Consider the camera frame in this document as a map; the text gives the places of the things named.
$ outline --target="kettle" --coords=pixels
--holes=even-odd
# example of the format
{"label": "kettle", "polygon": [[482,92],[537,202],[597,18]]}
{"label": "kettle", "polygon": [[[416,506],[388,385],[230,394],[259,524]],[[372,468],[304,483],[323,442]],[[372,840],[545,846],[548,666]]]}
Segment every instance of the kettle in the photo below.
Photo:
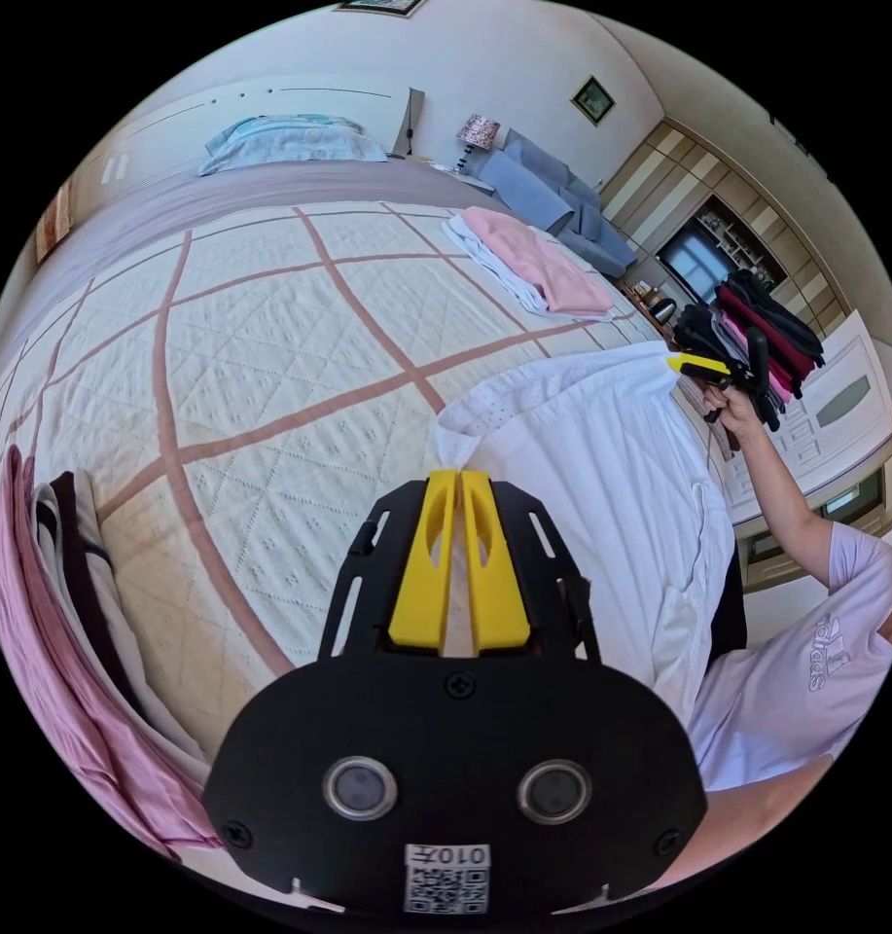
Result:
{"label": "kettle", "polygon": [[675,313],[677,305],[672,299],[660,299],[652,308],[650,313],[660,324],[665,324]]}

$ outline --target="white t-shirt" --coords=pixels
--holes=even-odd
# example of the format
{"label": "white t-shirt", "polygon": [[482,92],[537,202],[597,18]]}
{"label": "white t-shirt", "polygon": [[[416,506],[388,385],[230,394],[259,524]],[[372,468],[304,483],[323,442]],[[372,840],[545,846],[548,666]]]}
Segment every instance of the white t-shirt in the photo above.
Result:
{"label": "white t-shirt", "polygon": [[689,726],[708,791],[790,772],[840,748],[892,664],[877,631],[892,612],[892,547],[835,524],[829,596],[757,649],[729,652]]}

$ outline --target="bed frame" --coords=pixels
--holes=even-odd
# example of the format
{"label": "bed frame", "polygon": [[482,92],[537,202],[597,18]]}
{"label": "bed frame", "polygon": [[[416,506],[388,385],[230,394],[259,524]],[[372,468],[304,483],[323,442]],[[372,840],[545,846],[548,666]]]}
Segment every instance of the bed frame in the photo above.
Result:
{"label": "bed frame", "polygon": [[364,127],[386,152],[405,156],[424,95],[372,76],[274,75],[181,97],[122,122],[86,156],[75,174],[73,224],[128,192],[197,168],[205,144],[248,117],[327,114]]}

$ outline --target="table lamp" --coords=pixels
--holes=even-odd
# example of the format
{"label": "table lamp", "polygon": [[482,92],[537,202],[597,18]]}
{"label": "table lamp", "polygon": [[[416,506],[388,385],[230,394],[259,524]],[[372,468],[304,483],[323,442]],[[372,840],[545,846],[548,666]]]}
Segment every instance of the table lamp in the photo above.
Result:
{"label": "table lamp", "polygon": [[465,170],[465,162],[472,155],[473,149],[478,148],[488,151],[491,148],[499,128],[500,124],[489,120],[487,117],[482,117],[481,114],[472,114],[465,121],[465,125],[458,131],[458,138],[466,144],[465,152],[462,153],[462,158],[455,167],[459,174]]}

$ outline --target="screw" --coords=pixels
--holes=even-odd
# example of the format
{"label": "screw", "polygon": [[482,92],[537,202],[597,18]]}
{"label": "screw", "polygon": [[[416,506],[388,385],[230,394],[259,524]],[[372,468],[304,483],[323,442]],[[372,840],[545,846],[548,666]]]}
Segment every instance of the screw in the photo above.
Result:
{"label": "screw", "polygon": [[657,840],[657,856],[671,856],[682,845],[683,834],[681,830],[667,830]]}
{"label": "screw", "polygon": [[475,679],[464,671],[454,671],[446,679],[446,693],[454,701],[464,701],[475,692]]}
{"label": "screw", "polygon": [[223,828],[223,834],[228,843],[237,849],[250,849],[253,838],[251,831],[244,824],[230,820]]}

